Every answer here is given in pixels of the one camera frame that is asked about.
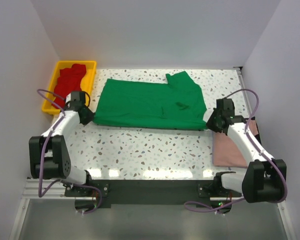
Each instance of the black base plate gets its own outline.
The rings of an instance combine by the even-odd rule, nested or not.
[[[210,197],[224,197],[228,191],[213,192],[212,180],[91,180],[89,186],[102,192],[101,208],[120,205],[183,205],[196,201],[211,206]],[[241,194],[231,191],[233,197]],[[91,197],[93,191],[73,187],[65,190],[66,197]]]

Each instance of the terrazzo table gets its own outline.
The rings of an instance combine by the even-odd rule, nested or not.
[[[166,84],[165,74],[182,69],[99,69],[91,94],[95,112],[107,79]],[[236,70],[191,70],[186,72],[203,93],[207,111],[216,99],[241,88]],[[248,117],[242,92],[231,96],[236,115]],[[212,163],[213,134],[210,130],[162,130],[78,125],[66,141],[71,163],[88,170],[93,179],[211,179],[228,167]]]

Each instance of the pink cloth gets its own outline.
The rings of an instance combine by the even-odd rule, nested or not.
[[[255,136],[258,133],[257,123],[251,120],[249,128]],[[246,168],[247,162],[235,143],[224,133],[213,133],[213,165],[217,167],[241,167]]]

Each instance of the metal frame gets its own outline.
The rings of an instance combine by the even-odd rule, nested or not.
[[[25,218],[26,218],[27,210],[29,207],[29,202],[30,202],[30,199],[27,199],[27,198],[21,199],[18,211],[17,211],[15,219],[14,219],[14,223],[13,223],[13,227],[11,230],[9,240],[19,240],[21,230],[24,225]]]
[[[245,88],[244,80],[241,71],[237,68],[237,75],[241,88]],[[244,100],[248,112],[252,112],[252,108],[248,99],[246,92],[243,92]],[[51,180],[46,180],[43,182],[43,187],[48,186]],[[14,220],[14,224],[11,230],[9,240],[19,240],[21,230],[26,218],[27,210],[31,199],[39,199],[38,197],[38,183],[37,179],[27,179],[26,185],[22,194],[22,198],[18,207],[18,211]],[[43,199],[61,199],[61,200],[89,200],[90,197],[65,197],[65,187],[61,183],[56,183],[51,189],[46,193]],[[211,201],[224,201],[225,197],[211,197]],[[283,227],[287,235],[288,240],[297,240],[295,230],[292,225],[291,217],[287,209],[286,201],[277,204],[280,217],[282,219]]]

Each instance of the red object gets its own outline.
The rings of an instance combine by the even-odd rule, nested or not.
[[[86,65],[77,63],[73,64],[71,68],[61,69],[60,77],[58,77],[57,84],[54,87],[53,92],[66,99],[69,93],[73,91],[81,91],[80,83],[86,73]],[[58,104],[62,108],[66,104],[65,101],[59,97],[55,98],[54,103]]]

